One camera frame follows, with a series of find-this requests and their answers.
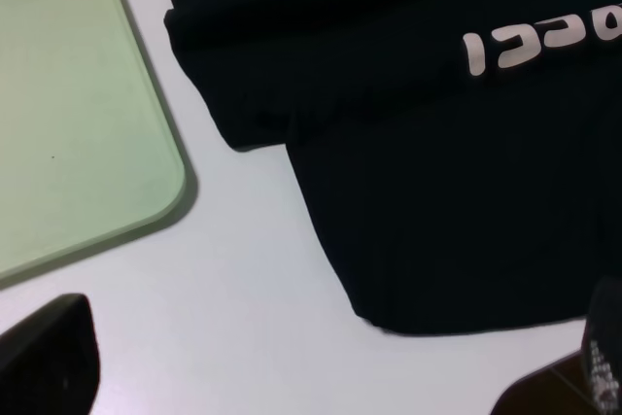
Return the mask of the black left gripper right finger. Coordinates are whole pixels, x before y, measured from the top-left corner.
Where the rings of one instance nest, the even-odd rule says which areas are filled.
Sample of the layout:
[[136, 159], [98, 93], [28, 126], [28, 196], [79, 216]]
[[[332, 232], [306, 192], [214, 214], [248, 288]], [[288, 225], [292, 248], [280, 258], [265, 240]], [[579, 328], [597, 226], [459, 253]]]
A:
[[621, 412], [621, 281], [595, 288], [581, 348], [509, 386], [492, 415], [607, 415]]

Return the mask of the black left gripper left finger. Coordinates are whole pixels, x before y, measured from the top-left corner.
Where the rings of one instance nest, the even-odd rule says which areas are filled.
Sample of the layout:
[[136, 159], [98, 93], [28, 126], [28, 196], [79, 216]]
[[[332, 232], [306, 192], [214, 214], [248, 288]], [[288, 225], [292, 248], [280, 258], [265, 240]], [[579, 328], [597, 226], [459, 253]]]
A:
[[1, 334], [3, 414], [88, 414], [99, 383], [84, 294], [62, 294]]

